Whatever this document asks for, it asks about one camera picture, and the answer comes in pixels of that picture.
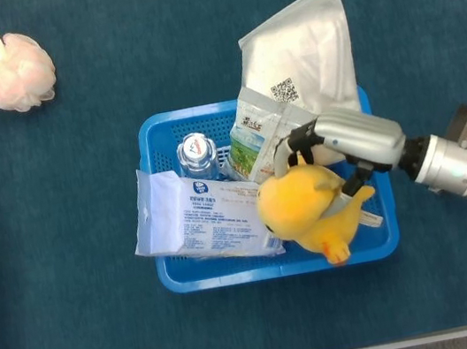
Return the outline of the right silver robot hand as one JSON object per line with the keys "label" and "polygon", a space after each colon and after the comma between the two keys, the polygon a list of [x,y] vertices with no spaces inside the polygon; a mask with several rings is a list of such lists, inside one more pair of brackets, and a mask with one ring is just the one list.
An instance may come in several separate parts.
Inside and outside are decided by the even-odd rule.
{"label": "right silver robot hand", "polygon": [[317,165],[322,163],[318,156],[325,148],[345,156],[356,169],[324,213],[333,216],[349,205],[374,171],[398,166],[405,141],[401,126],[392,120],[343,108],[326,110],[280,140],[274,151],[274,174],[277,178],[287,175],[296,153],[306,163]]}

